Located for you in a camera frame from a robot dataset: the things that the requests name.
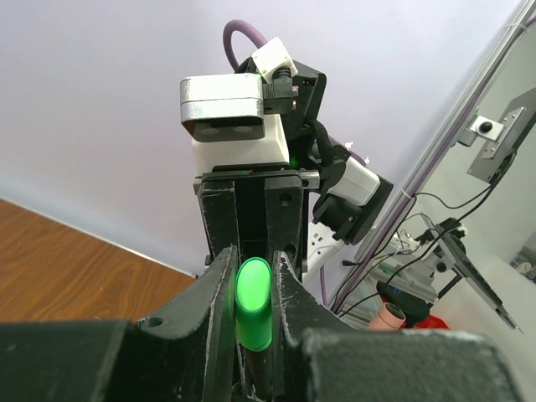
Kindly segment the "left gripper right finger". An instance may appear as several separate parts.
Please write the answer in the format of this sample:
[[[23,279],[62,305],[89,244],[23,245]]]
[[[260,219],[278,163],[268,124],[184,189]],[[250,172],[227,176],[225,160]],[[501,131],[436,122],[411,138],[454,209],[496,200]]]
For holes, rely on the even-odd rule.
[[[273,257],[273,374],[282,401],[521,401],[501,351],[452,330],[361,330],[331,313]]]

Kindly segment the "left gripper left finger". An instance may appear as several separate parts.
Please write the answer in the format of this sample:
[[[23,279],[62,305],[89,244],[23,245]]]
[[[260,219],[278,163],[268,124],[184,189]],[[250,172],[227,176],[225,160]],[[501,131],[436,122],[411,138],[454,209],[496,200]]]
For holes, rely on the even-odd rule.
[[[235,247],[137,322],[1,326],[4,401],[228,401],[235,354]]]

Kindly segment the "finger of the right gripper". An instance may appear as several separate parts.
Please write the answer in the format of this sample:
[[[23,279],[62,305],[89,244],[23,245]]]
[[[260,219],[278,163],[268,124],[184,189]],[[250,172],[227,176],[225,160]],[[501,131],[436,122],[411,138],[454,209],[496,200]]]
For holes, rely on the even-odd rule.
[[[240,247],[234,185],[231,180],[204,181],[198,190],[211,261],[231,245]]]
[[[301,177],[297,173],[269,177],[265,180],[264,194],[267,260],[272,262],[274,253],[283,251],[296,275],[301,277],[304,225]]]

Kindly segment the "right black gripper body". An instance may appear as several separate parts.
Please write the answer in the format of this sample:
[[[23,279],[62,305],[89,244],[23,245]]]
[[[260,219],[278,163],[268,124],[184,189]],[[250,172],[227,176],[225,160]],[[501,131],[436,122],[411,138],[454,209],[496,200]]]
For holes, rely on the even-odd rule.
[[[231,180],[234,182],[237,203],[240,247],[237,248],[239,261],[250,257],[262,257],[267,260],[267,229],[265,216],[265,180],[269,177],[297,173],[301,177],[304,190],[303,229],[302,229],[302,268],[307,267],[307,226],[309,213],[309,194],[320,187],[320,175],[316,170],[297,170],[281,166],[257,166],[232,170],[204,173],[193,181],[193,188],[198,197],[200,184],[204,181]],[[210,253],[205,264],[210,265]]]

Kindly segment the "green pen cap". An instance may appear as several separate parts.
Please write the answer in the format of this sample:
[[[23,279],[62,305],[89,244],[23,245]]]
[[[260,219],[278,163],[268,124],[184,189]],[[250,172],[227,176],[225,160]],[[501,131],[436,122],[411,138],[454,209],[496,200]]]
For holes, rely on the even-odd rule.
[[[271,267],[260,257],[239,268],[235,288],[236,332],[252,352],[266,350],[272,341]]]

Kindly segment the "black green highlighter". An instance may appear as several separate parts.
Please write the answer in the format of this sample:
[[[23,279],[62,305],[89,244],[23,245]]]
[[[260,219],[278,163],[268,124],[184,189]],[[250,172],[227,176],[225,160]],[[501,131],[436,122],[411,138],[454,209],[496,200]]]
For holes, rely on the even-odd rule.
[[[262,400],[273,396],[273,362],[271,346],[262,351],[245,349],[246,368],[249,370],[255,394]]]

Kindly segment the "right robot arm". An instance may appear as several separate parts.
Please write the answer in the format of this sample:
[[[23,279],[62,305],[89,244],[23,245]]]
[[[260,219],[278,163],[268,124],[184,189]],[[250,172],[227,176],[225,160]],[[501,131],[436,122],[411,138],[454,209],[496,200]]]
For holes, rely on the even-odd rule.
[[[326,83],[287,56],[181,81],[210,259],[231,245],[240,260],[282,251],[305,278],[371,229],[393,186],[319,121]]]

